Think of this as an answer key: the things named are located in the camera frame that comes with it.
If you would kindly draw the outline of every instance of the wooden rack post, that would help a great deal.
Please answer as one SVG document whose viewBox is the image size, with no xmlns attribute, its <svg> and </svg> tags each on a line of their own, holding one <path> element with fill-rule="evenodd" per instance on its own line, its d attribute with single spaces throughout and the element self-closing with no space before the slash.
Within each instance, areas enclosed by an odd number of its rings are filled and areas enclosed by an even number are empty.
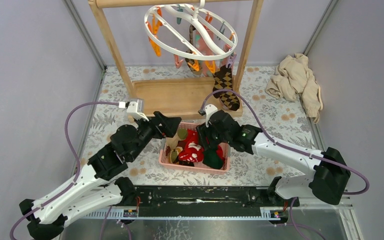
<svg viewBox="0 0 384 240">
<path fill-rule="evenodd" d="M 205 0 L 206 3 L 232 2 L 238 0 Z M 253 0 L 245 40 L 240 55 L 237 75 L 233 76 L 233 89 L 239 92 L 248 55 L 253 44 L 255 31 L 260 17 L 264 0 Z M 200 0 L 88 0 L 89 6 L 96 18 L 96 22 L 114 58 L 120 76 L 131 98 L 144 99 L 143 112 L 152 116 L 154 111 L 160 111 L 167 117 L 182 117 L 182 119 L 202 118 L 198 110 L 205 97 L 213 91 L 214 79 L 212 77 L 194 77 L 178 79 L 157 79 L 146 81 L 131 81 L 126 66 L 123 62 L 116 40 L 111 32 L 110 25 L 103 9 L 123 8 L 135 6 L 154 6 L 168 4 L 194 4 Z M 208 99 L 209 104 L 214 104 L 219 109 L 222 104 L 213 96 Z M 236 111 L 227 111 L 232 117 L 242 116 L 242 104 Z"/>
</svg>

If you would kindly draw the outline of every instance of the beige cloth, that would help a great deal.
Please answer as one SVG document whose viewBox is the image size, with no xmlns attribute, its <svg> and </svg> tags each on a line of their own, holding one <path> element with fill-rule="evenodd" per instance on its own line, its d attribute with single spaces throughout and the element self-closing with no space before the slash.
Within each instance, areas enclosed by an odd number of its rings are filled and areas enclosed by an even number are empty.
<svg viewBox="0 0 384 240">
<path fill-rule="evenodd" d="M 307 117 L 314 118 L 315 124 L 319 122 L 319 111 L 323 109 L 321 88 L 309 68 L 309 58 L 304 54 L 288 55 L 276 67 L 265 91 L 277 99 L 285 98 L 292 102 L 297 100 L 297 94 L 302 94 Z"/>
</svg>

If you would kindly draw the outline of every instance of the hanging sock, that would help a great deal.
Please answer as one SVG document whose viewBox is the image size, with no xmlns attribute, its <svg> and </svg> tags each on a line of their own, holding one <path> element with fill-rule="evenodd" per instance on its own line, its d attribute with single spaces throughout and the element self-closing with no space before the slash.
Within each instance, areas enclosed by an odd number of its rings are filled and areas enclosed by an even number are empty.
<svg viewBox="0 0 384 240">
<path fill-rule="evenodd" d="M 195 27 L 191 24 L 189 26 L 189 43 L 194 46 L 194 31 Z M 188 49 L 186 51 L 188 54 L 192 54 L 192 51 Z M 203 73 L 203 68 L 201 67 L 201 63 L 195 59 L 190 58 L 184 58 L 185 62 L 187 63 L 187 66 L 189 67 L 190 71 L 195 75 L 201 75 Z"/>
<path fill-rule="evenodd" d="M 227 68 L 226 65 L 223 65 L 220 67 L 220 70 L 215 72 L 212 76 L 214 78 L 213 91 L 219 89 L 233 89 L 232 68 Z M 216 99 L 220 99 L 221 103 L 231 111 L 236 111 L 241 106 L 239 98 L 232 92 L 218 92 L 214 93 L 213 96 Z"/>
</svg>

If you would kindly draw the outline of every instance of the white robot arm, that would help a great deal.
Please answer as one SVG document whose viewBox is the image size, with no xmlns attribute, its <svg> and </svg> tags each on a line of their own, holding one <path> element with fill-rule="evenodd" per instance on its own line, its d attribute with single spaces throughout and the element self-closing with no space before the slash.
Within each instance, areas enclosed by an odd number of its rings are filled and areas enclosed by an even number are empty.
<svg viewBox="0 0 384 240">
<path fill-rule="evenodd" d="M 205 123 L 197 127 L 205 150 L 228 143 L 239 152 L 279 160 L 304 174 L 291 178 L 276 177 L 268 189 L 274 197 L 284 200 L 317 197 L 331 205 L 339 204 L 351 176 L 350 171 L 316 159 L 325 158 L 346 165 L 336 149 L 329 147 L 325 152 L 308 149 L 273 137 L 259 127 L 241 126 L 212 104 L 206 105 L 200 114 L 206 116 Z"/>
<path fill-rule="evenodd" d="M 128 168 L 151 139 L 174 137 L 180 117 L 166 117 L 159 111 L 153 117 L 142 113 L 143 102 L 135 99 L 121 102 L 138 125 L 122 125 L 110 137 L 110 143 L 93 155 L 75 181 L 71 177 L 51 193 L 39 199 L 25 199 L 20 204 L 23 215 L 39 208 L 27 217 L 30 235 L 36 240 L 50 240 L 58 236 L 65 227 L 82 216 L 111 205 L 135 206 L 135 187 L 127 177 L 118 175 Z M 49 199 L 59 196 L 54 201 Z"/>
</svg>

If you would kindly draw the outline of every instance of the pink basket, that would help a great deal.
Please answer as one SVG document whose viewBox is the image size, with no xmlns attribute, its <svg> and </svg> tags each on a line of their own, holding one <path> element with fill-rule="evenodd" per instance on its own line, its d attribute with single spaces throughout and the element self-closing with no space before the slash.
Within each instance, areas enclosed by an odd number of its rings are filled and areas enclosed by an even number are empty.
<svg viewBox="0 0 384 240">
<path fill-rule="evenodd" d="M 196 131 L 196 127 L 199 124 L 197 123 L 189 123 L 189 122 L 181 122 L 179 124 L 180 129 L 190 129 Z M 173 164 L 169 161 L 169 157 L 165 155 L 166 149 L 166 141 L 162 144 L 162 148 L 159 151 L 158 162 L 163 165 L 165 168 L 174 169 L 174 170 L 182 170 L 182 171 L 191 171 L 198 173 L 206 173 L 206 174 L 225 174 L 228 172 L 231 165 L 231 151 L 230 146 L 227 143 L 221 143 L 220 147 L 223 149 L 223 157 L 225 158 L 224 165 L 221 169 L 211 168 L 202 162 L 194 163 L 194 166 L 183 166 L 178 164 Z"/>
</svg>

